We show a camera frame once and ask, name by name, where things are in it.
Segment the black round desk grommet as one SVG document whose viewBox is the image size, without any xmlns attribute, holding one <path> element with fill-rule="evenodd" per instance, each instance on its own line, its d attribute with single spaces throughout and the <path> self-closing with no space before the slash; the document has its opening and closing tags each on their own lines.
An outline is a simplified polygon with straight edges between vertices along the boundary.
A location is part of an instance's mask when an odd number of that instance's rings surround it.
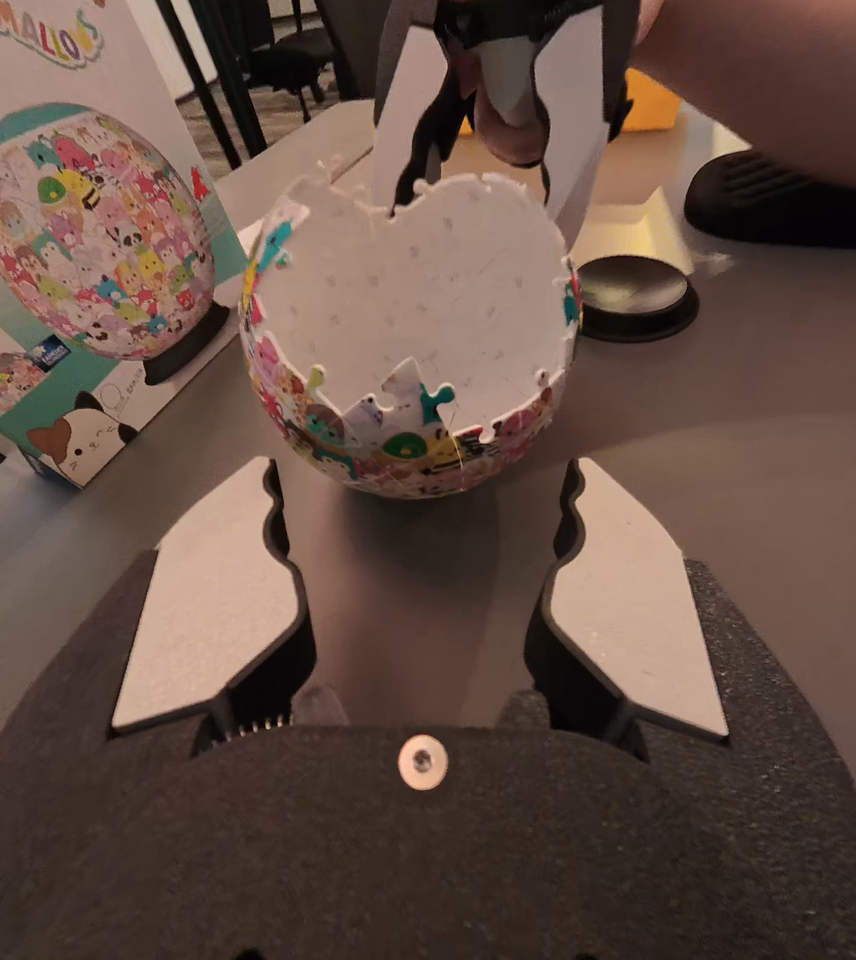
<svg viewBox="0 0 856 960">
<path fill-rule="evenodd" d="M 662 341 L 698 317 L 698 292 L 682 270 L 640 255 L 612 255 L 578 268 L 580 334 L 636 345 Z"/>
</svg>

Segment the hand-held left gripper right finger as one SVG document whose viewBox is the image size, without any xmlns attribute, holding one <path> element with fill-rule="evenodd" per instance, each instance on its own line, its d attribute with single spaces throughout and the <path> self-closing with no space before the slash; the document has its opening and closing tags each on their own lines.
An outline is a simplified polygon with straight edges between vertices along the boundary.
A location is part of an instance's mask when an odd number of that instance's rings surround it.
<svg viewBox="0 0 856 960">
<path fill-rule="evenodd" d="M 526 666 L 563 726 L 611 743 L 641 721 L 729 735 L 685 558 L 597 463 L 569 462 Z"/>
</svg>

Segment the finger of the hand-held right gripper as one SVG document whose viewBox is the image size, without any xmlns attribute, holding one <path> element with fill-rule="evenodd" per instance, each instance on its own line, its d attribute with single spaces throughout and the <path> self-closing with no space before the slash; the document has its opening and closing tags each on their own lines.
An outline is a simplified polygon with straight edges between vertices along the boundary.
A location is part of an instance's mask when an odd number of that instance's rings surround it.
<svg viewBox="0 0 856 960">
<path fill-rule="evenodd" d="M 540 162 L 544 207 L 567 252 L 586 218 L 609 133 L 603 115 L 602 26 L 600 11 L 570 16 L 533 62 L 534 93 L 547 126 Z"/>
<path fill-rule="evenodd" d="M 462 88 L 444 28 L 437 21 L 412 21 L 386 92 L 376 100 L 374 207 L 393 217 L 414 201 L 419 184 L 439 181 L 472 107 L 473 94 Z"/>
</svg>

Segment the yellow plastic bin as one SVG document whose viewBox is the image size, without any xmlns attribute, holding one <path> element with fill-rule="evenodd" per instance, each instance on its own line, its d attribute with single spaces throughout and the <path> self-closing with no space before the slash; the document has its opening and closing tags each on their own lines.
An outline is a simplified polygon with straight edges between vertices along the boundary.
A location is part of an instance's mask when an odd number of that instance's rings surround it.
<svg viewBox="0 0 856 960">
<path fill-rule="evenodd" d="M 539 59 L 531 68 L 533 94 L 543 94 L 546 97 L 544 106 L 557 106 L 562 112 L 557 114 L 554 126 L 547 125 L 547 146 L 598 147 L 603 150 L 612 139 L 622 133 L 637 133 L 651 131 L 665 131 L 674 126 L 680 106 L 680 98 L 644 73 L 628 69 L 626 73 L 615 72 L 615 107 L 610 124 L 603 120 L 603 104 L 597 100 L 603 99 L 604 84 L 603 70 L 600 64 L 579 66 L 563 64 L 560 59 Z M 572 112 L 578 97 L 577 91 L 566 91 L 567 84 L 573 83 L 577 88 L 581 82 L 587 85 L 584 91 L 588 94 L 587 127 L 581 128 L 578 119 Z M 471 126 L 473 122 L 473 108 L 470 106 L 465 118 L 460 122 L 459 137 L 475 137 Z"/>
</svg>

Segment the cartoon printed puzzle box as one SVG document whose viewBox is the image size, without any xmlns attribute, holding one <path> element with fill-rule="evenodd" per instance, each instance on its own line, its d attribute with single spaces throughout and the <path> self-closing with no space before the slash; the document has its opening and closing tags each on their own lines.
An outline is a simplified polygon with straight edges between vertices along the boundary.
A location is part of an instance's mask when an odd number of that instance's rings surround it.
<svg viewBox="0 0 856 960">
<path fill-rule="evenodd" d="M 0 1 L 0 434 L 85 487 L 233 337 L 243 267 L 128 3 Z"/>
</svg>

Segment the colourful cartoon puzzle ball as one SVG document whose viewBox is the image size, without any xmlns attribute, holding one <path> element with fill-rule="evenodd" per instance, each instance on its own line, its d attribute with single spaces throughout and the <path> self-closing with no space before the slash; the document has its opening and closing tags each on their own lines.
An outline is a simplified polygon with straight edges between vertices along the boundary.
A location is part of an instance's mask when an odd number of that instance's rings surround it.
<svg viewBox="0 0 856 960">
<path fill-rule="evenodd" d="M 552 422 L 580 327 L 575 268 L 527 187 L 420 183 L 392 212 L 322 175 L 261 222 L 239 304 L 252 390 L 280 439 L 356 491 L 465 493 Z"/>
</svg>

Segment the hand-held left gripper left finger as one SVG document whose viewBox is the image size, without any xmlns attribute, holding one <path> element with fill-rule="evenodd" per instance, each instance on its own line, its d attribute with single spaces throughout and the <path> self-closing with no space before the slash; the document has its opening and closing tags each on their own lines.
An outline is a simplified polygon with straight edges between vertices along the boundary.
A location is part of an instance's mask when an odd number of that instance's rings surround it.
<svg viewBox="0 0 856 960">
<path fill-rule="evenodd" d="M 159 541 L 114 733 L 200 715 L 231 735 L 289 712 L 315 647 L 283 508 L 275 462 L 256 457 Z"/>
</svg>

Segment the black mesh wrist rest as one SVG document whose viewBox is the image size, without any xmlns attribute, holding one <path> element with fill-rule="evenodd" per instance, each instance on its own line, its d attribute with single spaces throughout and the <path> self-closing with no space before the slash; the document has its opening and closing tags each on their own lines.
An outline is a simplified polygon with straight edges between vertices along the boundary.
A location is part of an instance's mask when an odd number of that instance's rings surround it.
<svg viewBox="0 0 856 960">
<path fill-rule="evenodd" d="M 856 251 L 856 188 L 785 168 L 756 150 L 714 158 L 694 175 L 684 216 L 727 241 Z"/>
</svg>

